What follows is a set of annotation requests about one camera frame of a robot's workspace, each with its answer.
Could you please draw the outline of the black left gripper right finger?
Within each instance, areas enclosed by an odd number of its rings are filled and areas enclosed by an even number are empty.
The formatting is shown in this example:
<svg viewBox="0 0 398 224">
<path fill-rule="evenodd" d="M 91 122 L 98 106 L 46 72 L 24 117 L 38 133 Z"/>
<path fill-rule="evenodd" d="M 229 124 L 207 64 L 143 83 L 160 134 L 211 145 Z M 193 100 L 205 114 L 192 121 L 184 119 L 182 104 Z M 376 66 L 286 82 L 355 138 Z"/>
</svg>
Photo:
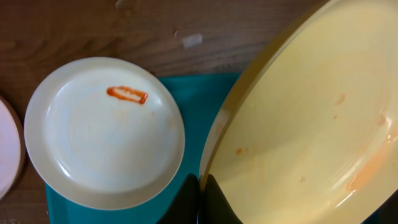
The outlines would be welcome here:
<svg viewBox="0 0 398 224">
<path fill-rule="evenodd" d="M 209 174 L 200 194 L 199 224 L 243 224 L 233 212 L 216 179 Z"/>
</svg>

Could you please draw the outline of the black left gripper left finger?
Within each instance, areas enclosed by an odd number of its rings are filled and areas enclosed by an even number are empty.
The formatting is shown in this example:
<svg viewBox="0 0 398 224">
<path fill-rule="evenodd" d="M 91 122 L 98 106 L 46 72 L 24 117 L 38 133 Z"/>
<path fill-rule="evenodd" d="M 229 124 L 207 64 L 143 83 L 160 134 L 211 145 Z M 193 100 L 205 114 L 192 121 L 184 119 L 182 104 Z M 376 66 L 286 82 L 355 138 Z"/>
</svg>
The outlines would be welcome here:
<svg viewBox="0 0 398 224">
<path fill-rule="evenodd" d="M 157 224 L 197 224 L 198 206 L 198 179 L 196 175 L 188 174 Z"/>
</svg>

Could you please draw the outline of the yellow plate with ketchup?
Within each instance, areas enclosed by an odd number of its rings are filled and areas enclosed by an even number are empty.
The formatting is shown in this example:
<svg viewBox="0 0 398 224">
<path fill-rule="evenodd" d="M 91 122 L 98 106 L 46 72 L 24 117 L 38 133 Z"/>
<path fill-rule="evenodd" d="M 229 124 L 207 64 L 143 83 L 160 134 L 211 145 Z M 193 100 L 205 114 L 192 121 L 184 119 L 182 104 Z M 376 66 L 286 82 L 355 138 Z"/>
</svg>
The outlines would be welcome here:
<svg viewBox="0 0 398 224">
<path fill-rule="evenodd" d="M 210 129 L 243 223 L 361 223 L 397 190 L 397 2 L 327 1 L 238 78 Z"/>
</svg>

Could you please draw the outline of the white plate with ketchup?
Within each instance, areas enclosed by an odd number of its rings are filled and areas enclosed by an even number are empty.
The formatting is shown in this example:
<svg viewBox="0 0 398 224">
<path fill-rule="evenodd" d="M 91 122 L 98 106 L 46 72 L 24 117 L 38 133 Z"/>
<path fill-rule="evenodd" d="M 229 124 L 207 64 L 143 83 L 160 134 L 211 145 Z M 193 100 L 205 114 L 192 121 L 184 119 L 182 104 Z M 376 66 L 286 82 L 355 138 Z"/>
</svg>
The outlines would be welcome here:
<svg viewBox="0 0 398 224">
<path fill-rule="evenodd" d="M 25 161 L 24 133 L 12 106 L 1 97 L 1 199 L 18 179 Z"/>
</svg>

